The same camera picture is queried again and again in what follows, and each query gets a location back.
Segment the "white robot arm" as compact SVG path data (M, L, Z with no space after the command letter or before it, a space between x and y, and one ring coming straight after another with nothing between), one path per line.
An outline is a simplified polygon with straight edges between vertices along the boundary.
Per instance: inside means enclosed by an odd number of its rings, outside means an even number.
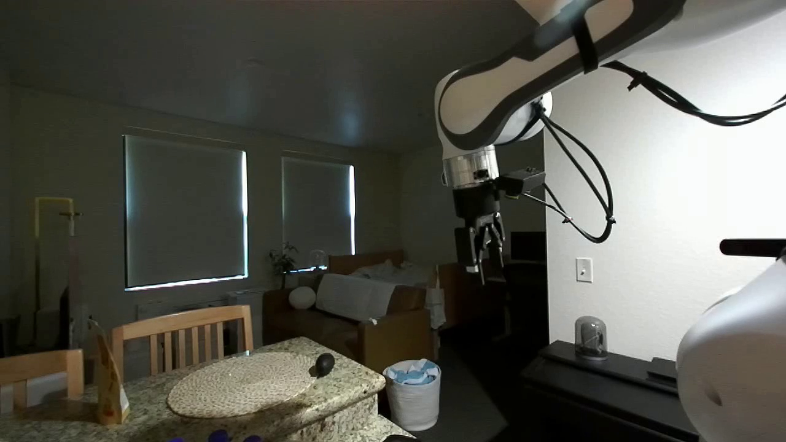
M783 0L517 0L525 34L454 69L434 88L442 177L462 226L460 264L476 274L503 253L497 151L556 125L550 92L642 42L712 40L783 10ZM679 398L703 442L786 442L786 261L779 238L725 238L725 255L768 269L714 303L679 347Z

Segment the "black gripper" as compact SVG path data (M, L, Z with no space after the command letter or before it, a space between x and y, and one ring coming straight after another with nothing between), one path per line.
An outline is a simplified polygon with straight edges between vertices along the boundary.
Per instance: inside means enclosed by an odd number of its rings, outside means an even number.
M502 222L502 200L520 196L523 183L514 177L499 177L482 183L472 190L454 190L454 210L466 231L466 274L482 271L482 258L476 251L476 238L489 238L486 243L486 278L503 281L505 269L505 231Z

